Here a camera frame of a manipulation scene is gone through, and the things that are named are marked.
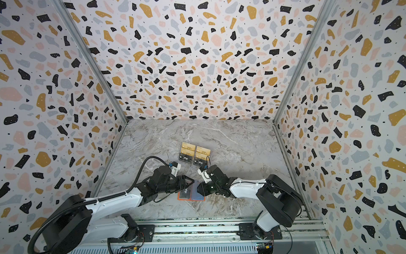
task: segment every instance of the gold card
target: gold card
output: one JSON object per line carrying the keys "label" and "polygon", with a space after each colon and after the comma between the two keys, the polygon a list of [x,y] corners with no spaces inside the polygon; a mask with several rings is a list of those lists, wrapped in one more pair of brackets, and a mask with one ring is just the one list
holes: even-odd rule
{"label": "gold card", "polygon": [[182,149],[180,150],[180,152],[183,153],[183,154],[189,155],[189,156],[194,156],[194,152],[193,152],[193,151],[190,151],[190,150],[185,149],[185,148],[182,148]]}
{"label": "gold card", "polygon": [[182,148],[185,148],[185,149],[194,151],[194,150],[196,149],[196,146],[195,146],[195,145],[192,145],[192,144],[188,144],[188,143],[182,142]]}
{"label": "gold card", "polygon": [[196,152],[201,153],[201,154],[205,154],[205,155],[210,155],[210,149],[203,148],[203,147],[200,147],[200,146],[197,147]]}
{"label": "gold card", "polygon": [[207,158],[207,156],[208,156],[208,155],[206,155],[206,154],[201,154],[201,153],[199,153],[199,152],[196,152],[196,155],[195,155],[196,158],[203,159],[203,160],[205,160],[205,159]]}

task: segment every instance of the metal frame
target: metal frame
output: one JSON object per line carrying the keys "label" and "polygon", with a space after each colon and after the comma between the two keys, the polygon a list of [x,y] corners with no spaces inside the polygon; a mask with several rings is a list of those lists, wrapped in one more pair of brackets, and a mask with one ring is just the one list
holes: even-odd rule
{"label": "metal frame", "polygon": [[54,6],[56,12],[58,15],[61,17],[62,22],[66,26],[66,29],[72,36],[73,40],[75,41],[76,45],[78,46],[80,52],[82,53],[84,59],[86,62],[89,64],[90,69],[92,70],[93,74],[96,76],[97,80],[99,81],[100,85],[103,88],[103,91],[106,93],[107,97],[109,98],[111,104],[114,107],[114,110],[116,113],[119,115],[121,120],[127,124],[128,123],[128,118],[124,115],[124,111],[121,108],[119,102],[116,99],[116,96],[114,95],[113,91],[107,84],[106,79],[104,78],[98,64],[96,63],[96,60],[90,55],[90,51],[87,48],[86,44],[83,41],[83,38],[73,22],[71,15],[65,8],[65,4],[62,0],[50,0],[52,5]]}
{"label": "metal frame", "polygon": [[289,159],[289,157],[288,157],[289,155],[288,155],[288,153],[287,153],[286,150],[285,150],[284,142],[283,142],[283,140],[282,140],[282,133],[281,133],[281,131],[278,129],[278,127],[276,126],[275,123],[272,125],[272,127],[273,127],[273,129],[274,129],[276,139],[278,140],[279,148],[281,149],[282,156],[283,156],[283,159],[285,160],[285,163],[286,163],[287,170],[288,170],[288,172],[289,172],[290,178],[292,178],[293,186],[295,187],[295,190],[303,197],[304,206],[306,207],[306,212],[307,212],[308,217],[309,217],[310,219],[315,219],[315,217],[313,216],[313,214],[312,214],[312,213],[309,213],[308,208],[310,207],[310,202],[309,202],[309,201],[306,199],[306,197],[305,197],[305,193],[304,193],[303,189],[301,188],[299,179],[298,179],[298,177],[296,176],[296,172],[294,171],[294,168],[295,168],[295,167],[292,165],[292,162],[290,161],[290,159]]}
{"label": "metal frame", "polygon": [[124,111],[121,108],[120,104],[118,103],[113,91],[109,87],[106,79],[104,78],[98,64],[96,63],[96,60],[91,56],[89,49],[87,48],[86,44],[84,43],[82,36],[73,22],[68,10],[65,8],[65,4],[62,0],[50,0],[52,5],[54,6],[56,12],[58,15],[61,17],[62,22],[64,23],[66,29],[70,33],[70,35],[73,38],[73,41],[76,43],[77,47],[79,48],[79,51],[82,53],[84,59],[86,62],[89,64],[90,69],[92,70],[93,74],[96,76],[97,80],[99,81],[100,85],[103,88],[103,91],[106,93],[107,98],[110,100],[111,104],[113,105],[114,110],[116,111],[116,114],[120,117],[120,119],[124,123],[124,127],[119,132],[119,139],[117,140],[116,146],[113,148],[113,151],[111,153],[110,159],[108,160],[105,170],[102,172],[101,177],[96,184],[95,189],[92,191],[91,197],[96,197],[100,191],[100,188],[102,187],[102,184],[104,182],[104,179],[106,178],[106,174],[110,169],[110,166],[113,162],[113,158],[115,154],[117,153],[117,150],[120,146],[121,140],[123,139],[124,133],[127,129],[128,125],[128,118],[124,115]]}
{"label": "metal frame", "polygon": [[306,65],[306,60],[309,57],[309,55],[312,53],[312,50],[314,48],[314,45],[317,42],[317,39],[319,38],[322,29],[324,28],[324,25],[326,24],[326,21],[331,13],[331,10],[333,9],[335,3],[337,0],[324,0],[322,9],[320,10],[319,16],[317,18],[317,21],[314,25],[314,29],[311,32],[311,35],[309,37],[309,41],[307,42],[302,56],[299,59],[298,66],[296,67],[293,76],[291,80],[289,81],[289,85],[287,86],[287,89],[285,90],[285,96],[282,98],[281,103],[279,104],[278,111],[276,112],[275,118],[273,119],[274,123],[278,122],[280,118],[282,117],[282,114],[284,112],[284,108],[287,105],[288,100],[290,99],[289,94],[293,91],[295,88],[295,84],[298,81],[300,74],[302,73],[303,67]]}
{"label": "metal frame", "polygon": [[[302,209],[302,214],[297,217],[292,227],[281,228],[282,239],[275,240],[275,242],[314,241],[321,254],[333,254],[334,251],[323,222],[321,220],[309,220],[305,207],[302,206]],[[139,225],[155,225],[152,242],[144,243],[141,248],[144,250],[140,249],[139,253],[173,253],[174,251],[180,252],[179,248],[182,247],[184,248],[182,253],[185,254],[199,252],[214,254],[257,253],[256,244],[266,243],[268,240],[242,241],[236,235],[239,229],[238,224],[252,223],[254,220],[253,217],[139,220],[136,221]],[[128,246],[128,244],[112,243],[111,246],[113,252],[116,253],[120,247]],[[214,247],[215,249],[207,251],[202,249],[204,247]],[[93,253],[107,253],[106,240],[83,244],[71,254],[88,253],[87,250],[93,250]]]}
{"label": "metal frame", "polygon": [[103,173],[101,174],[101,177],[100,177],[100,179],[98,180],[95,189],[92,191],[92,194],[91,194],[91,196],[90,196],[91,198],[95,198],[95,197],[97,197],[97,195],[99,195],[100,189],[102,188],[102,185],[103,185],[104,179],[106,178],[107,172],[109,171],[110,166],[111,166],[111,164],[113,163],[113,159],[114,159],[114,157],[116,156],[117,150],[119,149],[119,146],[120,146],[120,144],[121,144],[121,141],[123,140],[124,133],[125,133],[125,131],[127,130],[127,126],[128,126],[128,123],[126,123],[125,126],[123,127],[123,129],[121,130],[121,134],[120,134],[119,139],[117,140],[117,144],[116,144],[116,146],[113,148],[113,152],[112,152],[111,155],[110,155],[110,159],[108,160],[108,162],[107,162],[107,164],[106,164],[106,168],[105,168],[105,170],[103,171]]}

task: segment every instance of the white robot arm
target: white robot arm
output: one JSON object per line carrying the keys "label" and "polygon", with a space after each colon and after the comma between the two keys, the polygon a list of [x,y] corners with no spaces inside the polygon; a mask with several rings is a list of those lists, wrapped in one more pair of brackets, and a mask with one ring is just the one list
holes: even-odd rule
{"label": "white robot arm", "polygon": [[[152,176],[137,183],[142,168],[150,158],[158,159],[165,165],[155,169]],[[38,254],[34,246],[40,234],[43,234],[47,244],[46,251],[41,252],[43,254],[66,254],[80,244],[106,238],[117,242],[134,242],[140,238],[144,241],[147,236],[140,235],[140,227],[130,215],[122,214],[114,219],[102,218],[151,202],[158,193],[171,194],[188,188],[194,180],[185,175],[176,176],[180,166],[177,162],[167,165],[160,158],[150,156],[144,161],[128,190],[97,198],[82,199],[79,195],[69,197],[32,236],[28,253]],[[153,234],[154,225],[150,226],[148,232]]]}
{"label": "white robot arm", "polygon": [[203,196],[216,193],[231,198],[258,199],[266,211],[260,213],[253,223],[257,238],[266,239],[272,228],[279,224],[291,227],[301,210],[303,199],[294,189],[276,175],[261,180],[243,180],[227,177],[217,165],[203,165],[198,170],[205,182],[199,184],[197,192]]}

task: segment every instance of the marble floor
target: marble floor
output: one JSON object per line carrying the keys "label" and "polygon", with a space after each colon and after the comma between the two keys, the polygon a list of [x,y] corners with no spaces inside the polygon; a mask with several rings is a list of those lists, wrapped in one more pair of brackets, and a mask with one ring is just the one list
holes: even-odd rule
{"label": "marble floor", "polygon": [[[270,120],[131,120],[98,196],[127,189],[150,155],[168,163],[177,161],[182,142],[210,149],[211,163],[228,177],[257,180],[276,174],[293,187]],[[197,166],[181,164],[178,175],[203,180]],[[139,182],[160,165],[150,159]],[[157,200],[165,195],[159,194]],[[150,202],[115,216],[129,213],[135,219],[256,217],[262,210],[259,200],[249,198],[212,194],[203,202],[181,201],[175,193],[160,203]]]}

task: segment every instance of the terrazzo wallpaper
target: terrazzo wallpaper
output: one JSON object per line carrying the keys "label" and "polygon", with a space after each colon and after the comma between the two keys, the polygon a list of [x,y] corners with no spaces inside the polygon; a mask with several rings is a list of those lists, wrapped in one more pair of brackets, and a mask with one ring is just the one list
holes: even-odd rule
{"label": "terrazzo wallpaper", "polygon": [[0,23],[0,253],[22,254],[90,195],[124,123],[48,1],[0,1]]}
{"label": "terrazzo wallpaper", "polygon": [[269,119],[320,0],[66,0],[130,119]]}
{"label": "terrazzo wallpaper", "polygon": [[336,253],[406,253],[406,1],[339,1],[277,122]]}

